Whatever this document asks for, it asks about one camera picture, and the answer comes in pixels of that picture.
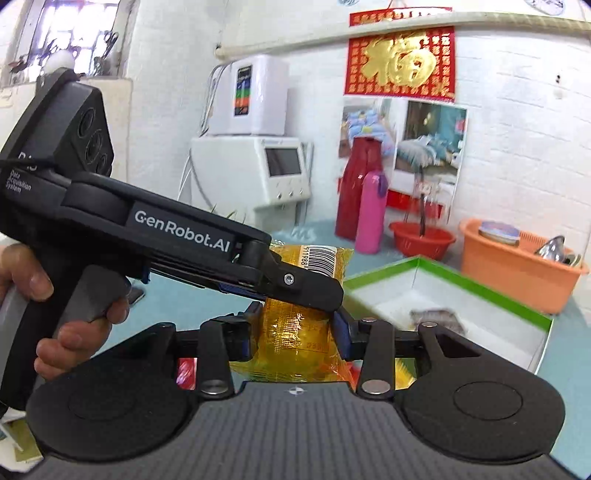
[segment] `screw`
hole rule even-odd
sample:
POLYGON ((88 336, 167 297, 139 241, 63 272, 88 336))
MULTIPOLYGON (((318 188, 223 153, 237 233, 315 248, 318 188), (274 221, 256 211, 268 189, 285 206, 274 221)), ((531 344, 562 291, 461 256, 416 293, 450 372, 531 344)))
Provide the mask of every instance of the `screw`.
POLYGON ((228 384, 222 380, 206 380, 201 385, 201 391, 208 395, 221 395, 228 391, 228 384))
POLYGON ((384 380, 367 380, 361 385, 361 389, 370 395, 381 395, 390 391, 390 384, 384 380))

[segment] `open cardboard box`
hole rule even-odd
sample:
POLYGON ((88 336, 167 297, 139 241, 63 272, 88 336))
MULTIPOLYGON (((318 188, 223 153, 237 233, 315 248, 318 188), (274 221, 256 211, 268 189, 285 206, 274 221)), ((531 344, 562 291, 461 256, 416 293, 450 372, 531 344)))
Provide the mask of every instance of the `open cardboard box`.
POLYGON ((343 287, 343 304, 356 319, 414 330, 411 310, 449 309, 466 338, 534 373, 551 333, 551 318, 424 257, 349 277, 343 287))

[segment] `barcode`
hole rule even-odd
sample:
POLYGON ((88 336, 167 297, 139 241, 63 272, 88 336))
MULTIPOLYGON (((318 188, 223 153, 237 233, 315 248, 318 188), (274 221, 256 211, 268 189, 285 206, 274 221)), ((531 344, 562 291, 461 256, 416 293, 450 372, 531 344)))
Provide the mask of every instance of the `barcode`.
POLYGON ((334 278, 336 269, 336 248, 307 245, 300 251, 300 266, 316 273, 334 278))

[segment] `gripper handle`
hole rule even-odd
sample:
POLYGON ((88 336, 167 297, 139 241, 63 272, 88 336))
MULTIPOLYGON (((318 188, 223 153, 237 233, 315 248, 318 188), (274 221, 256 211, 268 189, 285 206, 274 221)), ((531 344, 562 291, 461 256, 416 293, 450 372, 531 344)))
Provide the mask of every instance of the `gripper handle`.
POLYGON ((52 338, 72 320, 91 322, 126 296, 127 278, 97 265, 36 252, 54 286, 45 302, 23 297, 15 287, 0 306, 0 407, 25 410, 36 382, 37 343, 52 338))

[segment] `orange plastic basket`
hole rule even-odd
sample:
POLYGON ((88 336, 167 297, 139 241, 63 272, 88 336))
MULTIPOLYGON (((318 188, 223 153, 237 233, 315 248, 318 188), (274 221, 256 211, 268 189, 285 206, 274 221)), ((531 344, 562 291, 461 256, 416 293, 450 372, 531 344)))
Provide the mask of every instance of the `orange plastic basket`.
POLYGON ((519 233, 518 247, 494 242, 478 234, 481 223, 474 218, 460 223, 462 274, 541 312, 562 311, 579 277, 589 273, 587 265, 573 268, 534 255, 548 240, 531 232, 519 233))

